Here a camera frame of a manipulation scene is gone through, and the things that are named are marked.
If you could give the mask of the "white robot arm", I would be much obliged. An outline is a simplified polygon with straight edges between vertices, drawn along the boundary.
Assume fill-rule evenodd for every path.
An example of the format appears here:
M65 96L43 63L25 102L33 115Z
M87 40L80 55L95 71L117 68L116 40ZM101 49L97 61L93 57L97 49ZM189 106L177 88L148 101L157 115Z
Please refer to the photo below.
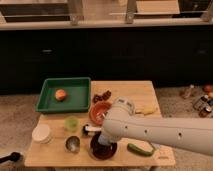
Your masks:
M213 120L138 117L134 103L116 98L104 118L98 142L109 146L122 138L148 141L213 156Z

